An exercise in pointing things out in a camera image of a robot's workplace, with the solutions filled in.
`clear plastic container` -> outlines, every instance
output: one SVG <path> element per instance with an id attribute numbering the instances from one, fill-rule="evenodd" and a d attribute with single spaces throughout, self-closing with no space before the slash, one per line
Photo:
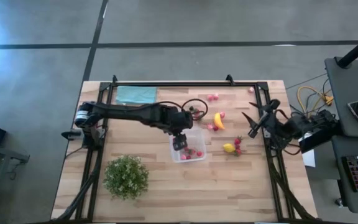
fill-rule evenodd
<path id="1" fill-rule="evenodd" d="M 188 153 L 181 149 L 179 151 L 175 151 L 172 146 L 173 136 L 169 136 L 169 148 L 171 149 L 172 160 L 174 162 L 194 162 L 194 161 L 202 161 L 206 158 L 206 147 L 203 130 L 197 127 L 193 127 L 191 129 L 185 129 L 182 132 L 186 134 L 187 138 L 187 146 L 189 149 L 194 149 L 196 152 L 201 151 L 203 153 L 202 156 L 198 157 L 197 153 L 191 155 L 191 159 L 181 159 L 181 155 L 188 155 Z"/>

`strawberry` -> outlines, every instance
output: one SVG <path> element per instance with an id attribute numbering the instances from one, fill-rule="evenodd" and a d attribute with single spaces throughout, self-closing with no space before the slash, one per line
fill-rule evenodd
<path id="1" fill-rule="evenodd" d="M 241 152 L 240 149 L 236 149 L 236 150 L 234 151 L 234 156 L 239 157 L 241 154 L 242 154 L 242 152 Z"/>
<path id="2" fill-rule="evenodd" d="M 241 143 L 241 140 L 242 140 L 242 137 L 241 136 L 238 136 L 235 140 L 234 140 L 234 144 L 240 144 Z"/>
<path id="3" fill-rule="evenodd" d="M 194 153 L 196 153 L 196 151 L 194 149 L 189 149 L 187 153 L 189 155 L 194 155 Z"/>

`black metal frame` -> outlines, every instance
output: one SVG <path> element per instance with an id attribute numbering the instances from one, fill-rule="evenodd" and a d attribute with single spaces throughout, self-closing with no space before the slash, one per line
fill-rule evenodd
<path id="1" fill-rule="evenodd" d="M 252 87 L 255 89 L 255 98 L 258 106 L 262 106 L 263 104 L 262 97 L 260 94 L 261 91 L 264 93 L 266 103 L 270 101 L 270 94 L 269 94 L 269 88 L 267 82 L 235 82 L 233 78 L 230 75 L 228 75 L 226 77 L 226 81 L 222 81 L 222 82 L 119 82 L 116 76 L 113 76 L 113 81 L 111 83 L 103 82 L 100 84 L 98 102 L 101 102 L 101 100 L 103 99 L 104 92 L 108 90 L 108 98 L 106 103 L 111 103 L 112 91 L 116 86 L 244 86 L 244 87 Z M 262 115 L 263 115 L 263 111 L 259 110 L 259 116 Z M 103 125 L 105 126 L 108 125 L 108 121 L 106 119 L 103 120 Z M 275 167 L 273 164 L 273 157 L 269 146 L 269 139 L 266 138 L 265 135 L 263 135 L 263 138 L 265 144 L 265 151 L 267 155 L 267 165 L 269 168 L 270 183 L 272 186 L 273 201 L 275 205 L 275 211 L 277 214 L 277 220 L 278 222 L 282 222 L 283 220 L 285 220 L 288 223 L 298 222 L 300 220 L 296 219 L 294 207 L 291 204 L 290 199 L 286 195 L 284 195 L 284 197 L 288 210 L 288 218 L 285 218 L 283 215 L 282 204 L 280 201 L 280 194 L 278 192 L 278 187 L 277 187 L 278 184 L 276 180 L 272 177 L 272 169 L 275 169 Z M 81 182 L 81 191 L 79 193 L 81 194 L 81 198 L 80 198 L 80 202 L 76 205 L 75 219 L 69 220 L 69 218 L 71 217 L 69 216 L 68 218 L 66 217 L 64 220 L 50 220 L 49 222 L 45 222 L 45 223 L 92 223 L 93 222 L 93 213 L 94 213 L 94 206 L 96 202 L 97 186 L 99 182 L 99 174 L 101 171 L 100 168 L 101 168 L 101 162 L 103 157 L 103 147 L 104 147 L 104 138 L 103 138 L 102 148 L 98 151 L 96 162 L 95 162 L 94 172 L 96 173 L 90 176 L 89 176 L 89 171 L 90 171 L 93 151 L 88 150 L 85 160 L 83 179 Z M 280 173 L 280 177 L 282 178 L 282 182 L 288 188 L 287 173 L 285 171 L 285 164 L 281 154 L 277 156 L 277 162 L 278 162 L 279 173 Z M 86 191 L 90 187 L 90 184 L 88 184 L 89 183 L 88 181 L 90 179 L 92 183 L 92 189 L 91 189 L 91 195 L 89 200 L 88 214 L 86 218 L 83 218 L 82 217 L 83 197 L 86 195 Z M 325 223 L 325 222 L 310 221 L 310 220 L 308 220 L 308 222 Z"/>

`yellow banana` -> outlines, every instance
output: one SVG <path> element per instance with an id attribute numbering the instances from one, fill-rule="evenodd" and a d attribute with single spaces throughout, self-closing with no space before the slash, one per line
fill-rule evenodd
<path id="1" fill-rule="evenodd" d="M 218 127 L 219 129 L 224 129 L 220 113 L 216 113 L 214 115 L 214 123 L 215 123 L 215 126 Z"/>
<path id="2" fill-rule="evenodd" d="M 234 152 L 234 150 L 236 150 L 236 148 L 232 144 L 229 144 L 229 143 L 224 144 L 223 149 L 228 153 L 232 153 L 232 152 Z"/>

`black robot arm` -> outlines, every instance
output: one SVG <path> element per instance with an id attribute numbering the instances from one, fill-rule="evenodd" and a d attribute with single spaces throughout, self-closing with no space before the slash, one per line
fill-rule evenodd
<path id="1" fill-rule="evenodd" d="M 95 126 L 98 121 L 107 119 L 126 119 L 140 121 L 142 124 L 161 129 L 164 133 L 173 135 L 173 148 L 183 149 L 187 146 L 186 136 L 181 132 L 193 127 L 193 116 L 190 111 L 178 111 L 176 106 L 162 103 L 142 106 L 107 105 L 104 103 L 84 102 L 77 111 L 75 125 L 84 132 L 86 146 L 97 145 L 99 138 Z"/>

